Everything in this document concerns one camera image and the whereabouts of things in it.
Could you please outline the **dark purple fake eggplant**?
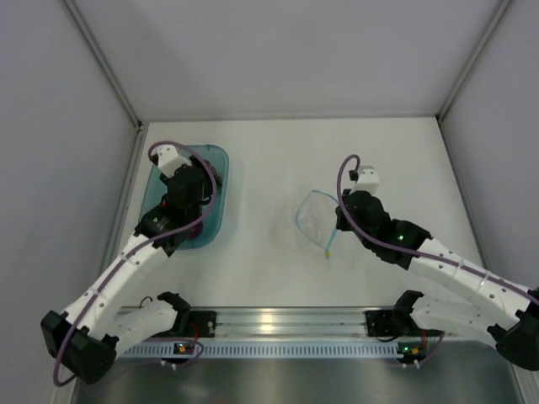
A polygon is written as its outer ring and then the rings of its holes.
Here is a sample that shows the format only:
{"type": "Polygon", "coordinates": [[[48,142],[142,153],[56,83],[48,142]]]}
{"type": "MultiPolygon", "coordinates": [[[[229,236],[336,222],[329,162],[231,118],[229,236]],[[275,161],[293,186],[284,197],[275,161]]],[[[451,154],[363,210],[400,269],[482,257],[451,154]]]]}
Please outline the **dark purple fake eggplant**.
{"type": "Polygon", "coordinates": [[[191,233],[189,238],[190,239],[196,239],[200,236],[200,234],[203,232],[203,223],[199,222],[196,226],[193,226],[191,229],[191,233]]]}

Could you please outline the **clear zip top bag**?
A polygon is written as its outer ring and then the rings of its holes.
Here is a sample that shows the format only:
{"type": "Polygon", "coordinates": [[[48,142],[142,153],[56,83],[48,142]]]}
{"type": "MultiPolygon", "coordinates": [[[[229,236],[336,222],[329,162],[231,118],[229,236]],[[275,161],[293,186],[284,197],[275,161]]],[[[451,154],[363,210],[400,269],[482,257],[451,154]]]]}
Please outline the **clear zip top bag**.
{"type": "Polygon", "coordinates": [[[294,214],[295,234],[302,249],[330,259],[337,233],[337,206],[338,201],[333,195],[318,189],[312,189],[302,199],[294,214]]]}

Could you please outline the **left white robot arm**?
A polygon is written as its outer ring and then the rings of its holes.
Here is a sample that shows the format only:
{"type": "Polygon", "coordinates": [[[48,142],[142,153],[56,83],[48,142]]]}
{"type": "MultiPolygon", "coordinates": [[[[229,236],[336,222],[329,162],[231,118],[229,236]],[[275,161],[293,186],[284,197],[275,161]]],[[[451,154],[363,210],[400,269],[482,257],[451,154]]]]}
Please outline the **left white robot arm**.
{"type": "Polygon", "coordinates": [[[183,244],[200,238],[206,217],[216,208],[221,176],[209,161],[177,155],[167,162],[153,159],[167,191],[136,225],[111,265],[83,294],[61,312],[49,311],[40,328],[55,360],[53,382],[61,369],[88,385],[101,380],[118,357],[148,338],[195,337],[190,304],[165,291],[127,315],[119,310],[141,283],[168,261],[183,244]]]}

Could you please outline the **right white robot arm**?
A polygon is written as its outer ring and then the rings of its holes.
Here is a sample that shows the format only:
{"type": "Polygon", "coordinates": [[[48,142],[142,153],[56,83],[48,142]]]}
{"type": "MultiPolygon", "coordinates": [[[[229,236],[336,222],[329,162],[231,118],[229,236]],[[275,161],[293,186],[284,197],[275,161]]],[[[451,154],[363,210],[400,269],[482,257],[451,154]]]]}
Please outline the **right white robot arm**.
{"type": "Polygon", "coordinates": [[[394,306],[398,331],[418,328],[455,334],[494,348],[526,370],[538,369],[538,291],[490,273],[451,252],[425,229],[393,219],[365,190],[345,189],[336,210],[337,227],[352,231],[385,263],[429,279],[459,296],[442,300],[407,291],[394,306]]]}

